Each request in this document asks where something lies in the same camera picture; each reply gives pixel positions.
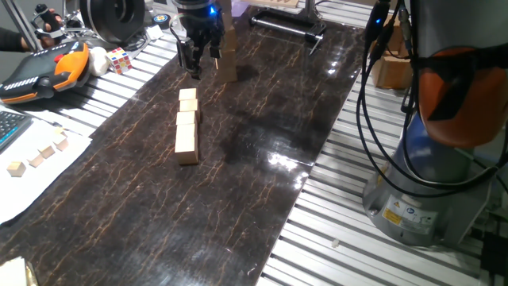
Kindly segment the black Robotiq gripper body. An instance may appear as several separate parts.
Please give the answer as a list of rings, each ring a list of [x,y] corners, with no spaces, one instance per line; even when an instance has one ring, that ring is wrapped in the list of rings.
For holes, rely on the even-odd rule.
[[[195,44],[220,44],[225,34],[222,7],[216,0],[173,0],[187,36]]]

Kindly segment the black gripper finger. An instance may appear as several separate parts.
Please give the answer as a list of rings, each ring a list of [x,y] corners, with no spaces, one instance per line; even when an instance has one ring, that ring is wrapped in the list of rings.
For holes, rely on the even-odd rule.
[[[200,80],[201,67],[199,65],[199,57],[194,56],[194,42],[188,37],[177,40],[177,50],[180,66],[191,78]]]
[[[210,57],[215,60],[221,59],[221,43],[223,39],[223,33],[221,31],[210,32]]]

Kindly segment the operator hand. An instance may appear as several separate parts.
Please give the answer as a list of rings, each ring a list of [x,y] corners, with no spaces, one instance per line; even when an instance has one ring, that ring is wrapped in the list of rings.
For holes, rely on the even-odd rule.
[[[61,18],[61,16],[59,14],[53,14],[53,16],[55,17],[56,22],[59,25],[62,25],[62,18]],[[45,23],[44,30],[46,32],[51,32],[53,30],[53,28],[51,27],[50,24]],[[42,37],[40,39],[40,43],[41,43],[43,48],[51,48],[52,46],[55,46],[56,44],[59,44],[60,40],[52,39],[51,37]]]

